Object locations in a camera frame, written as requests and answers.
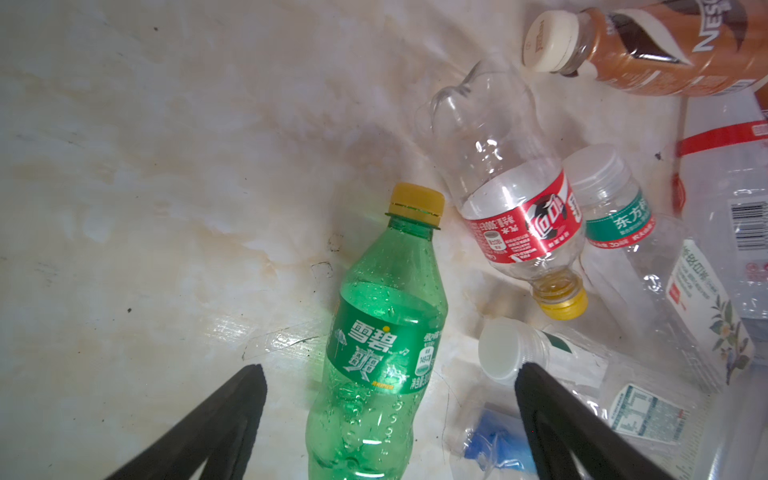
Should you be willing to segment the green Sprite bottle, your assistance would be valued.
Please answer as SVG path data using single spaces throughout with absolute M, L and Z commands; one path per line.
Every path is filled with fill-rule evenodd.
M 311 479 L 399 479 L 448 303 L 433 234 L 444 196 L 399 183 L 385 231 L 347 271 L 308 416 Z

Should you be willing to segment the brown Nescafe coffee bottle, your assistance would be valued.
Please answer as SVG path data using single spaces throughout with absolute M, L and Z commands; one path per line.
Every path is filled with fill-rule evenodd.
M 642 96 L 734 93 L 767 77 L 767 4 L 662 1 L 614 11 L 549 10 L 529 27 L 522 63 Z

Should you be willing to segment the clear bottle red label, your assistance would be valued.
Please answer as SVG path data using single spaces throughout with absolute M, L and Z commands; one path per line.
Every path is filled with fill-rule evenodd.
M 574 269 L 585 220 L 517 72 L 500 58 L 481 60 L 418 114 L 429 156 L 490 265 L 528 283 L 550 318 L 585 313 Z

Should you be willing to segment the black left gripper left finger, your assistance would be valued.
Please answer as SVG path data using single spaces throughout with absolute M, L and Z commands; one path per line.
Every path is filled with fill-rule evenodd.
M 112 479 L 242 479 L 267 399 L 260 364 L 240 369 Z

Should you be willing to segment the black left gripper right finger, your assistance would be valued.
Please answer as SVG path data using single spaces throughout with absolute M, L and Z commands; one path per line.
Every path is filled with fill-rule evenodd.
M 537 475 L 579 479 L 668 479 L 670 475 L 614 433 L 535 363 L 526 363 L 515 394 Z

